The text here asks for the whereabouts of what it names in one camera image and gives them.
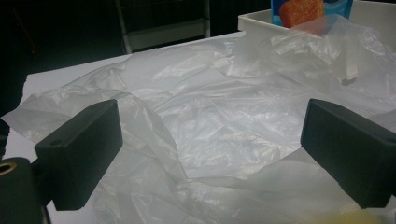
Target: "crumpled plastic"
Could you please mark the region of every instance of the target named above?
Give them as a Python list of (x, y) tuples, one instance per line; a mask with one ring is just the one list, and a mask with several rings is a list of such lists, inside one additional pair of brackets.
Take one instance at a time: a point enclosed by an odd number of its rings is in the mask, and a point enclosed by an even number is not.
[[(374, 30), (332, 16), (261, 43), (136, 53), (32, 95), (3, 120), (38, 142), (117, 99), (124, 144), (92, 195), (101, 223), (319, 223), (359, 207), (300, 148), (307, 102), (394, 130), (395, 58)], [(368, 211), (392, 223), (394, 204)]]

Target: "white plastic container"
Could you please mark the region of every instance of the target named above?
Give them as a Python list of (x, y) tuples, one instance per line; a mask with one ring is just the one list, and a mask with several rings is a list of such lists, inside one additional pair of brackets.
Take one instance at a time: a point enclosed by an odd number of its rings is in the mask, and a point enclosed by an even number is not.
[[(381, 42), (396, 51), (396, 4), (354, 1), (350, 20), (377, 30)], [(272, 24), (271, 9), (239, 16), (238, 29), (247, 35), (258, 32), (261, 36), (281, 35), (288, 30)]]

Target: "table surface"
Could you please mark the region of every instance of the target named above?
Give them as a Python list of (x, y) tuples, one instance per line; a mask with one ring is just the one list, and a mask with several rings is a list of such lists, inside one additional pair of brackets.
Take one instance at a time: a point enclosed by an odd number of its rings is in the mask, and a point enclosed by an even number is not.
[[(245, 35), (245, 32), (238, 32), (229, 35), (221, 35), (211, 37), (207, 39), (201, 39), (188, 43), (183, 43), (177, 46), (189, 45), (205, 41), (208, 39), (219, 39), (219, 38), (230, 38), (230, 37), (241, 37)], [(25, 101), (31, 94), (42, 91), (48, 91), (62, 87), (63, 85), (82, 77), (83, 75), (108, 64), (119, 63), (128, 59), (130, 55), (123, 55), (120, 57), (110, 58), (102, 61), (93, 63), (84, 63), (77, 66), (66, 67), (58, 70), (37, 73), (29, 75), (26, 78), (26, 82), (23, 86), (23, 96), (20, 104)], [(37, 156), (34, 150), (35, 144), (30, 140), (20, 136), (18, 133), (10, 129), (7, 145), (6, 155), (4, 159), (12, 157), (24, 157), (30, 162), (34, 161)], [(78, 211), (56, 211), (53, 202), (50, 202), (47, 206), (49, 210), (49, 216), (52, 223), (54, 224), (68, 224), (68, 223), (96, 223), (96, 217), (93, 212), (91, 199), (87, 201), (85, 207)]]

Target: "orange object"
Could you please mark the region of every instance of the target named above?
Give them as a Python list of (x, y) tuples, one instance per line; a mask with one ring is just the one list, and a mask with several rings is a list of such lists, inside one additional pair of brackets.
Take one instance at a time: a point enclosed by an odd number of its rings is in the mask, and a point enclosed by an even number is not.
[(279, 16), (287, 28), (313, 21), (324, 16), (323, 0), (290, 0), (282, 4)]

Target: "transparent plastic sheet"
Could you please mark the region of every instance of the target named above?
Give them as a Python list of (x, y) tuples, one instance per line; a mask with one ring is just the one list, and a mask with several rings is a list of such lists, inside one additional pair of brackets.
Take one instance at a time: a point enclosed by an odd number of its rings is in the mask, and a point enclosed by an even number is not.
[[(35, 94), (3, 119), (37, 142), (84, 107), (118, 100), (124, 145), (92, 195), (101, 223), (321, 223), (358, 206), (297, 149), (308, 100), (391, 130), (396, 108), (395, 61), (375, 32), (328, 20), (336, 30), (321, 39), (293, 31), (263, 39), (253, 61), (244, 50), (256, 43), (244, 38), (136, 53)], [(360, 53), (345, 85), (334, 71), (348, 39)], [(394, 207), (392, 199), (370, 212), (392, 223)]]

